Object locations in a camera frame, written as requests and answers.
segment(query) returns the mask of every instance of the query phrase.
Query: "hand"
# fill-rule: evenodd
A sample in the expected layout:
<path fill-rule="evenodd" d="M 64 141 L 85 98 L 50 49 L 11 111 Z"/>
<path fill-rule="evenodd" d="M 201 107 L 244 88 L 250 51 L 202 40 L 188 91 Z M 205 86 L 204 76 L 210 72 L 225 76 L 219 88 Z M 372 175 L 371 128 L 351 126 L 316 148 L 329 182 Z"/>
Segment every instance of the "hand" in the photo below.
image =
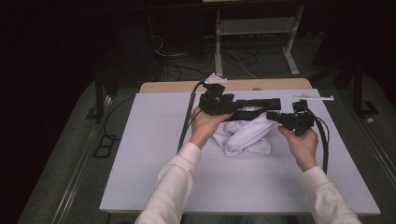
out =
<path fill-rule="evenodd" d="M 198 106 L 192 110 L 191 118 L 191 129 L 192 134 L 190 141 L 191 143 L 202 148 L 207 139 L 209 139 L 219 127 L 219 125 L 232 114 L 226 115 L 208 115 Z"/>
<path fill-rule="evenodd" d="M 303 172 L 318 166 L 316 160 L 318 134 L 312 128 L 306 130 L 300 137 L 283 126 L 277 128 L 288 140 L 291 154 L 296 158 L 297 165 Z"/>

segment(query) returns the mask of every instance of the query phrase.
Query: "wire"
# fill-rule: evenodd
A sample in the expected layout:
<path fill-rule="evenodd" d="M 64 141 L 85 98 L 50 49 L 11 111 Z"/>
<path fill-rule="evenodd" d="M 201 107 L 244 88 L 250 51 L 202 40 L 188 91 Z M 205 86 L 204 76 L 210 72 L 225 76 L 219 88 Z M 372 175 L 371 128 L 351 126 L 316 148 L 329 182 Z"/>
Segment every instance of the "wire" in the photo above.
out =
<path fill-rule="evenodd" d="M 250 58 L 250 57 L 254 57 L 254 61 L 255 61 L 255 62 L 249 61 L 248 58 Z M 232 65 L 232 66 L 235 66 L 235 67 L 238 67 L 238 68 L 241 67 L 239 64 L 236 65 L 236 64 L 231 63 L 229 60 L 227 60 L 227 57 L 224 57 L 224 59 L 225 59 L 230 65 Z M 255 55 L 254 55 L 254 56 L 245 57 L 245 58 L 240 58 L 240 57 L 235 58 L 235 57 L 233 56 L 233 57 L 231 57 L 230 60 L 236 61 L 236 62 L 238 62 L 238 63 L 242 63 L 242 64 L 245 66 L 245 68 L 249 68 L 251 65 L 253 65 L 254 63 L 256 63 L 256 62 L 258 61 L 258 60 L 257 60 L 257 57 L 256 57 Z"/>
<path fill-rule="evenodd" d="M 208 67 L 210 66 L 210 64 L 212 64 L 213 59 L 214 59 L 214 57 L 215 57 L 214 51 L 208 52 L 208 53 L 212 53 L 212 56 L 210 57 L 209 62 L 208 62 L 204 67 L 193 68 L 193 70 L 204 70 L 204 69 L 208 68 Z M 184 62 L 170 62 L 170 63 L 175 64 L 175 63 L 184 63 Z"/>
<path fill-rule="evenodd" d="M 265 76 L 265 73 L 261 72 L 261 67 L 262 67 L 262 64 L 265 62 L 265 56 L 278 54 L 279 52 L 282 51 L 282 47 L 285 45 L 282 41 L 280 46 L 276 46 L 276 49 L 273 49 L 273 47 L 270 47 L 271 49 L 267 50 L 266 46 L 267 46 L 267 42 L 268 42 L 268 39 L 270 38 L 270 36 L 271 36 L 270 34 L 263 35 L 263 40 L 261 40 L 261 44 L 258 47 L 257 46 L 254 47 L 255 50 L 253 50 L 253 51 L 252 50 L 243 50 L 242 47 L 239 47 L 240 44 L 238 44 L 238 48 L 223 47 L 223 49 L 228 49 L 229 51 L 231 51 L 230 49 L 236 49 L 238 51 L 241 51 L 241 52 L 247 54 L 246 57 L 240 57 L 238 55 L 241 63 L 244 64 L 245 69 L 247 69 L 250 74 L 257 74 L 257 75 L 255 75 L 255 77 L 263 78 Z M 226 61 L 227 63 L 229 63 L 230 65 L 232 65 L 234 67 L 238 67 L 238 68 L 241 67 L 240 64 L 235 64 L 233 62 L 230 62 L 230 59 L 228 59 L 228 57 L 226 57 L 226 56 L 222 57 L 222 59 L 224 59 L 224 61 Z M 284 59 L 283 54 L 280 54 L 279 56 L 282 58 L 282 60 Z M 231 57 L 232 57 L 232 61 L 238 62 L 237 60 L 234 59 L 234 56 L 231 56 Z M 256 68 L 254 69 L 255 73 L 252 72 L 252 70 L 253 70 L 252 68 L 248 69 L 248 67 L 253 64 L 257 64 Z M 289 68 L 285 68 L 282 71 L 274 72 L 274 74 L 283 74 L 284 72 L 286 72 L 288 70 L 289 70 Z"/>
<path fill-rule="evenodd" d="M 202 112 L 202 109 L 200 109 L 198 111 L 198 113 L 191 119 L 190 123 L 189 123 L 189 127 L 191 126 L 192 122 L 195 120 L 195 118 Z"/>
<path fill-rule="evenodd" d="M 253 77 L 253 78 L 255 78 L 255 79 L 258 79 L 257 77 L 255 77 L 255 76 L 253 76 L 251 73 L 249 73 L 249 71 L 245 68 L 245 66 L 241 63 L 241 60 L 234 54 L 234 53 L 232 53 L 232 52 L 230 52 L 229 50 L 227 50 L 227 49 L 224 49 L 225 51 L 227 51 L 228 53 L 231 53 L 237 60 L 238 60 L 238 62 L 242 65 L 242 68 L 251 76 L 251 77 Z"/>
<path fill-rule="evenodd" d="M 195 92 L 197 91 L 198 87 L 200 85 L 203 85 L 204 82 L 203 81 L 199 81 L 194 89 L 191 92 L 191 96 L 190 96 L 190 101 L 189 101 L 189 106 L 187 107 L 187 114 L 186 114 L 186 118 L 184 118 L 184 123 L 183 123 L 183 130 L 181 131 L 181 135 L 180 135 L 180 139 L 178 140 L 178 147 L 177 147 L 177 152 L 180 151 L 181 147 L 183 146 L 184 143 L 184 138 L 186 137 L 186 133 L 187 130 L 190 127 L 189 124 L 189 119 L 190 119 L 190 115 L 191 115 L 191 111 L 192 111 L 192 106 L 194 104 L 194 100 L 195 100 Z"/>
<path fill-rule="evenodd" d="M 221 59 L 223 59 L 224 61 L 226 61 L 229 65 L 231 65 L 231 66 L 233 66 L 233 67 L 237 67 L 237 68 L 242 68 L 241 65 L 240 65 L 240 63 L 235 59 L 234 56 L 233 56 L 231 59 L 229 59 L 228 56 L 223 55 L 222 53 L 221 53 L 221 56 L 223 56 L 223 57 L 221 57 Z"/>
<path fill-rule="evenodd" d="M 160 41 L 161 41 L 160 47 L 157 48 L 157 49 L 154 49 L 154 51 L 155 51 L 157 54 L 159 54 L 159 55 L 161 55 L 161 56 L 163 56 L 163 57 L 178 57 L 178 56 L 185 56 L 185 55 L 188 55 L 188 54 L 185 54 L 185 53 L 179 53 L 179 54 L 168 54 L 167 52 L 161 53 L 161 52 L 160 52 L 160 49 L 163 47 L 163 39 L 162 39 L 160 36 L 158 36 L 158 35 L 152 35 L 151 37 L 155 37 L 155 38 L 160 39 Z"/>
<path fill-rule="evenodd" d="M 214 49 L 209 50 L 208 52 L 204 52 L 203 54 L 191 53 L 191 54 L 186 55 L 182 59 L 169 58 L 168 61 L 171 61 L 172 63 L 189 63 L 189 62 L 193 62 L 193 61 L 202 59 L 206 54 L 213 53 L 213 52 L 214 52 Z"/>
<path fill-rule="evenodd" d="M 125 104 L 126 102 L 128 102 L 128 101 L 130 101 L 130 100 L 132 100 L 132 99 L 134 99 L 134 96 L 131 96 L 131 97 L 129 97 L 128 99 L 122 101 L 121 103 L 119 103 L 118 105 L 116 105 L 116 106 L 110 111 L 110 113 L 108 114 L 108 116 L 107 116 L 107 118 L 106 118 L 105 126 L 104 126 L 104 128 L 103 128 L 104 137 L 106 137 L 106 138 L 108 138 L 108 139 L 110 139 L 110 140 L 114 140 L 114 141 L 120 141 L 120 140 L 121 140 L 121 138 L 115 138 L 115 137 L 113 137 L 114 134 L 108 134 L 108 133 L 107 133 L 107 130 L 106 130 L 106 129 L 107 129 L 107 123 L 108 123 L 108 120 L 109 120 L 111 114 L 113 114 L 114 111 L 116 111 L 121 105 Z"/>
<path fill-rule="evenodd" d="M 190 67 L 183 66 L 183 65 L 180 65 L 180 64 L 175 64 L 175 63 L 170 63 L 170 64 L 172 64 L 173 66 L 178 66 L 178 67 L 181 67 L 181 68 L 185 68 L 185 69 L 188 69 L 188 70 L 192 70 L 192 71 L 198 72 L 198 73 L 204 75 L 204 77 L 209 77 L 208 74 L 206 74 L 206 73 L 200 71 L 200 69 L 197 69 L 197 68 L 190 68 Z"/>
<path fill-rule="evenodd" d="M 308 107 L 306 106 L 302 106 L 306 109 L 306 111 L 308 111 L 308 113 L 310 113 L 314 118 L 315 118 L 315 123 L 318 126 L 318 130 L 319 130 L 319 135 L 322 141 L 322 145 L 323 145 L 323 163 L 322 163 L 322 170 L 325 174 L 327 174 L 327 167 L 329 165 L 329 141 L 330 141 L 330 131 L 329 131 L 329 127 L 327 126 L 326 122 L 324 122 L 323 119 L 318 118 L 317 116 L 315 116 L 315 114 L 312 112 L 312 110 L 310 110 Z M 324 133 L 323 130 L 323 126 L 321 125 L 321 122 L 324 123 L 324 125 L 327 128 L 327 132 L 328 132 L 328 139 L 326 139 L 326 134 Z"/>
<path fill-rule="evenodd" d="M 284 38 L 282 37 L 282 36 L 283 36 L 282 34 L 284 33 L 284 31 L 285 31 L 285 29 L 286 29 L 286 26 L 287 26 L 287 24 L 288 24 L 288 22 L 289 22 L 289 20 L 290 20 L 290 18 L 286 18 L 286 19 L 285 19 L 285 22 L 283 23 L 283 26 L 282 26 L 281 30 L 279 31 L 279 35 L 278 35 L 278 36 L 280 36 L 281 42 L 284 42 L 284 40 L 283 40 Z M 282 50 L 283 46 L 285 45 L 285 44 L 282 44 L 279 48 L 277 48 L 277 50 L 274 50 L 274 51 L 272 51 L 272 52 L 268 52 L 268 53 L 259 53 L 259 52 L 264 48 L 264 46 L 265 46 L 265 44 L 266 44 L 266 42 L 267 42 L 267 38 L 268 38 L 269 35 L 263 35 L 263 36 L 264 36 L 264 41 L 263 41 L 263 46 L 262 46 L 262 48 L 258 48 L 254 53 L 250 53 L 250 52 L 248 52 L 248 51 L 241 50 L 241 46 L 240 46 L 240 45 L 241 45 L 241 44 L 240 44 L 241 41 L 239 40 L 239 41 L 237 42 L 237 47 L 238 47 L 237 50 L 242 51 L 242 52 L 247 53 L 247 54 L 250 54 L 250 56 L 247 56 L 247 57 L 245 57 L 245 58 L 239 58 L 239 59 L 238 59 L 238 62 L 242 65 L 242 68 L 243 68 L 251 77 L 254 77 L 254 78 L 257 78 L 257 79 L 258 79 L 258 77 L 253 76 L 253 75 L 247 70 L 247 65 L 246 65 L 246 64 L 243 65 L 242 63 L 245 63 L 245 62 L 246 62 L 245 60 L 247 60 L 248 58 L 254 57 L 254 59 L 255 59 L 254 62 L 248 62 L 248 65 L 251 66 L 251 65 L 253 65 L 254 63 L 256 63 L 256 62 L 258 61 L 258 60 L 257 60 L 257 56 L 259 56 L 259 55 L 265 56 L 265 55 L 271 55 L 271 54 L 274 54 L 274 53 L 278 53 L 278 52 L 280 52 L 280 51 Z M 257 67 L 257 72 L 256 72 L 256 73 L 259 73 L 260 67 L 261 67 L 261 64 L 262 64 L 263 59 L 264 59 L 264 58 L 260 59 L 259 66 Z M 235 65 L 235 64 L 232 64 L 226 57 L 224 57 L 224 60 L 227 61 L 230 65 L 236 67 L 236 65 Z"/>
<path fill-rule="evenodd" d="M 172 77 L 172 76 L 169 74 L 169 66 L 176 68 L 176 70 L 178 71 L 178 77 Z M 174 66 L 173 64 L 167 64 L 167 65 L 166 65 L 166 74 L 167 74 L 169 77 L 175 79 L 176 81 L 180 81 L 180 80 L 181 80 L 181 75 L 182 75 L 182 73 L 183 73 L 183 72 L 181 71 L 181 69 L 180 69 L 179 67 Z"/>

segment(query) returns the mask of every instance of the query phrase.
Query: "person's left hand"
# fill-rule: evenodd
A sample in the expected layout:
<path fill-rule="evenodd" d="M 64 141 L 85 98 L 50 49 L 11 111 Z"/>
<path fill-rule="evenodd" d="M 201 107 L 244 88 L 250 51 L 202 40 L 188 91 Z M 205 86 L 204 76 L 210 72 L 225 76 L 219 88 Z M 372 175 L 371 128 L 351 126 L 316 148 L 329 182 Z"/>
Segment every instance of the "person's left hand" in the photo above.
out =
<path fill-rule="evenodd" d="M 232 114 L 225 115 L 208 115 L 198 106 L 192 110 L 191 113 L 191 143 L 202 148 L 207 139 L 209 139 L 219 127 L 219 125 L 226 119 L 228 119 Z"/>

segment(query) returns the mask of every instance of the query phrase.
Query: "person's right hand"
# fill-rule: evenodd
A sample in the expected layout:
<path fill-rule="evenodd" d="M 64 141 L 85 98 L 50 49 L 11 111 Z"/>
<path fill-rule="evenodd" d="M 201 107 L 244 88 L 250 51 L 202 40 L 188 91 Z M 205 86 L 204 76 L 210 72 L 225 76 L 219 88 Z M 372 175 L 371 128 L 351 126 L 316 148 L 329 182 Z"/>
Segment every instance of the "person's right hand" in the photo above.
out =
<path fill-rule="evenodd" d="M 283 126 L 277 128 L 288 140 L 291 154 L 296 158 L 297 165 L 303 172 L 318 166 L 316 160 L 318 134 L 312 128 L 306 130 L 300 137 Z"/>

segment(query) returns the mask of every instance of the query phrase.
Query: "table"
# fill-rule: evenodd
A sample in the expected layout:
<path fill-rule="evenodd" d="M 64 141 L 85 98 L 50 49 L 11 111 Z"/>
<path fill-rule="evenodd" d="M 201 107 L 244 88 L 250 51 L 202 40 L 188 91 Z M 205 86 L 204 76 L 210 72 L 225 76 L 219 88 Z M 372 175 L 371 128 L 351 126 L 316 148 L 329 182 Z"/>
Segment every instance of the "table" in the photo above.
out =
<path fill-rule="evenodd" d="M 142 93 L 136 95 L 126 124 L 100 205 L 101 210 L 132 213 L 143 208 L 162 165 L 176 154 L 190 97 L 188 92 L 183 91 L 190 91 L 194 84 L 147 83 L 142 86 Z M 318 95 L 317 90 L 313 90 L 303 78 L 290 79 L 290 82 L 286 79 L 235 80 L 229 81 L 225 86 L 226 91 L 235 93 L 235 98 L 239 99 L 279 97 L 282 111 L 285 112 L 292 111 L 292 100 L 289 96 L 302 93 Z M 240 91 L 252 88 L 262 90 Z M 379 214 L 379 209 L 350 158 L 326 107 L 321 101 L 308 102 L 308 106 L 330 128 L 330 179 L 358 215 Z M 209 140 L 203 148 L 203 157 L 185 213 L 309 213 L 309 206 L 297 182 L 301 171 L 289 152 L 287 141 L 275 129 L 267 137 L 273 148 L 271 155 L 242 153 L 227 157 L 221 148 Z M 319 143 L 319 163 L 321 157 L 322 148 Z"/>

